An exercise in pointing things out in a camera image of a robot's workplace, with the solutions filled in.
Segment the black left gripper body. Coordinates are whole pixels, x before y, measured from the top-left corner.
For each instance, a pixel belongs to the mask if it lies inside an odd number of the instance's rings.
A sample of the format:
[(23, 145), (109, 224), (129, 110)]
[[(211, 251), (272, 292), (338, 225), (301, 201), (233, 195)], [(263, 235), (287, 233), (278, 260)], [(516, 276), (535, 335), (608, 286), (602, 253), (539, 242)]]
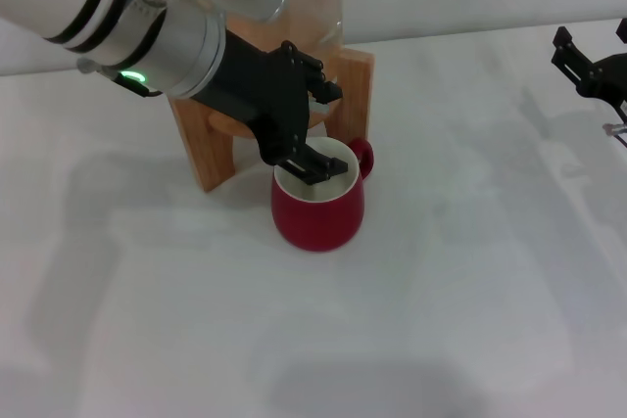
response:
[(192, 96), (250, 129), (267, 164), (296, 160), (305, 143), (309, 98), (298, 52), (289, 41), (265, 52), (228, 31), (217, 71)]

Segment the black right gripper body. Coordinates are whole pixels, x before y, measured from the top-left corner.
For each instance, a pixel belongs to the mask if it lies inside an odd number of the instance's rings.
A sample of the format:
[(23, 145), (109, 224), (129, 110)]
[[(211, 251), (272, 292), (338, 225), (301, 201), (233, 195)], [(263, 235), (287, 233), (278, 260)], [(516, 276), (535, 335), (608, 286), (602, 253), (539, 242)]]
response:
[(615, 54), (595, 63), (586, 60), (577, 93), (611, 105), (620, 117), (627, 117), (627, 53)]

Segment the red cup with white inside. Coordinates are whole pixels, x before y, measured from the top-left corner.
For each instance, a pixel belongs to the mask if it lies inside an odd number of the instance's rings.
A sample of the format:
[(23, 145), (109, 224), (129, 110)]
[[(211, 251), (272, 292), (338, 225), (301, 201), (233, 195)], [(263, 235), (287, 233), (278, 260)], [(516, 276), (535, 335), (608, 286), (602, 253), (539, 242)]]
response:
[(363, 183), (373, 169), (374, 154), (362, 138), (345, 144), (330, 137), (312, 137), (307, 144), (345, 163), (347, 171), (308, 185), (277, 166), (271, 183), (271, 213), (278, 232), (290, 244), (309, 252), (329, 252), (348, 243), (361, 228)]

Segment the wooden dispenser stand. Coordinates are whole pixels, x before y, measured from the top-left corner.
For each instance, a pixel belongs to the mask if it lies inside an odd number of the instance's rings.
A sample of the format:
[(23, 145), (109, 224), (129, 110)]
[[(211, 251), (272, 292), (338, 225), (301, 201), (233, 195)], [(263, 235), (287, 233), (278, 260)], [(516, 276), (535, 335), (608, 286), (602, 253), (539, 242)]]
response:
[[(331, 57), (331, 71), (343, 98), (326, 114), (312, 113), (309, 128), (323, 124), (327, 135), (348, 144), (367, 138), (375, 57), (343, 47)], [(251, 139), (243, 124), (191, 99), (169, 99), (187, 158), (200, 188), (210, 192), (236, 174), (233, 139)]]

